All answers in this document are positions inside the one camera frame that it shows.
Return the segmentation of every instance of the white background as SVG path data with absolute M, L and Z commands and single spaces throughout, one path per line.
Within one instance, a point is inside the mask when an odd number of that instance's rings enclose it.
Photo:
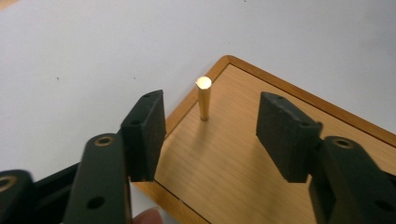
M 0 171 L 38 180 L 164 90 L 168 115 L 222 55 L 396 133 L 396 2 L 20 1 L 0 11 Z

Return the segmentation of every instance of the cylindrical peg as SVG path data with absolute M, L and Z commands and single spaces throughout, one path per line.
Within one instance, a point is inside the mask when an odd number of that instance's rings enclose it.
M 198 87 L 198 104 L 202 121 L 209 119 L 209 102 L 212 80 L 209 77 L 199 77 L 196 81 Z

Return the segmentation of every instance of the wooden surface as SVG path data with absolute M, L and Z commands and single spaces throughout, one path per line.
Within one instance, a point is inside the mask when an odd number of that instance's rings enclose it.
M 280 94 L 324 124 L 322 136 L 359 142 L 396 174 L 396 137 L 233 56 L 208 72 L 209 121 L 196 90 L 167 119 L 156 181 L 136 184 L 182 223 L 315 223 L 307 184 L 284 180 L 255 135 L 261 91 Z

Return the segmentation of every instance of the screw hole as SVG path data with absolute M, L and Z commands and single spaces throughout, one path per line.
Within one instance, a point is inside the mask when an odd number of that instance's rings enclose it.
M 9 179 L 0 179 L 0 188 L 3 188 L 4 186 L 8 185 Z
M 140 120 L 132 120 L 132 122 L 131 122 L 131 124 L 132 125 L 138 125 L 138 124 L 140 124 Z
M 387 212 L 392 212 L 393 211 L 393 206 L 390 203 L 387 203 L 382 200 L 376 200 L 375 201 L 376 206 L 381 208 L 382 210 L 385 210 Z
M 98 196 L 90 199 L 87 203 L 87 208 L 89 209 L 97 209 L 100 208 L 105 203 L 105 198 Z
M 99 139 L 96 139 L 95 144 L 99 147 L 105 147 L 113 143 L 114 138 L 111 136 L 104 136 Z

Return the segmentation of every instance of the wooden base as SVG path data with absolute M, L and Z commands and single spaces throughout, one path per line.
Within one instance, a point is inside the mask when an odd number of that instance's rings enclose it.
M 255 131 L 260 93 L 286 97 L 324 124 L 323 136 L 360 143 L 396 174 L 396 137 L 374 124 L 233 56 L 208 72 L 210 120 L 200 120 L 197 90 L 169 116 L 153 183 L 136 186 L 182 223 L 315 223 L 307 184 L 289 184 Z
M 18 0 L 0 0 L 0 10 L 3 10 L 6 7 L 18 2 Z

